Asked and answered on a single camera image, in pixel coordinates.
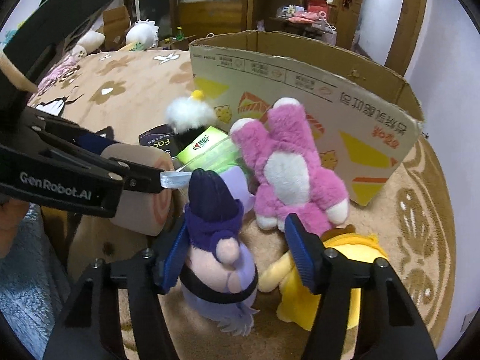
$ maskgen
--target black object on red box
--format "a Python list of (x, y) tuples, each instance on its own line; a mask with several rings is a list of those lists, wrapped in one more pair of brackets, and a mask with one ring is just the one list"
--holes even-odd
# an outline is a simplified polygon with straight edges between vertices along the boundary
[(138, 137), (140, 146), (151, 146), (161, 149), (170, 157), (176, 158), (184, 148), (178, 143), (172, 127), (167, 124), (152, 128)]

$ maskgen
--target yellow plush arm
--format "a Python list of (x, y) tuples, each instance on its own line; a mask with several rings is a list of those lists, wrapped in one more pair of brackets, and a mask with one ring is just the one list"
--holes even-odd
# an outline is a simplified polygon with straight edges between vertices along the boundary
[(258, 290), (261, 292), (273, 291), (293, 268), (294, 262), (288, 251), (260, 275)]

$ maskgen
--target pink fur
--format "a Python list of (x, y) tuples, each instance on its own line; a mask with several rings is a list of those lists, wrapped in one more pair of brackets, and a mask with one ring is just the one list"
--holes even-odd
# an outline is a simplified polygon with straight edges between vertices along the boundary
[[(255, 198), (255, 213), (280, 221), (285, 221), (288, 214), (295, 213), (307, 231), (320, 236), (335, 226), (330, 223), (326, 210), (349, 197), (345, 184), (332, 170), (321, 166), (302, 105), (282, 103), (270, 109), (268, 126), (270, 132), (260, 121), (251, 120), (240, 128), (233, 126), (231, 132), (231, 138), (241, 150), (246, 165), (253, 169), (260, 183)], [(286, 205), (276, 196), (274, 187), (263, 172), (274, 152), (299, 154), (306, 162), (310, 180), (310, 201), (306, 204)]]

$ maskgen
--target cardboard box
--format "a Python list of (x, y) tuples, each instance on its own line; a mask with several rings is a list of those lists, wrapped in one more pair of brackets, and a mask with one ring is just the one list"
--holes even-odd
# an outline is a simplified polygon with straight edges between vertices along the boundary
[(103, 34), (105, 35), (106, 49), (111, 51), (120, 49), (124, 45), (125, 32), (129, 27), (130, 16), (124, 5), (103, 12)]
[(421, 107), (401, 76), (318, 40), (244, 31), (195, 40), (190, 57), (195, 85), (225, 131), (243, 117), (266, 122), (281, 97), (298, 99), (322, 165), (334, 169), (362, 206), (422, 132)]

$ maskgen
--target white plush with spiky hair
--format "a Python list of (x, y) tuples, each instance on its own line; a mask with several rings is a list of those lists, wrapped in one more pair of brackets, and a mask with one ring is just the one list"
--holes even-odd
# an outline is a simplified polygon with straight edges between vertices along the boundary
[(205, 102), (191, 97), (180, 97), (167, 107), (166, 122), (177, 134), (199, 127), (210, 127), (217, 122), (215, 110)]

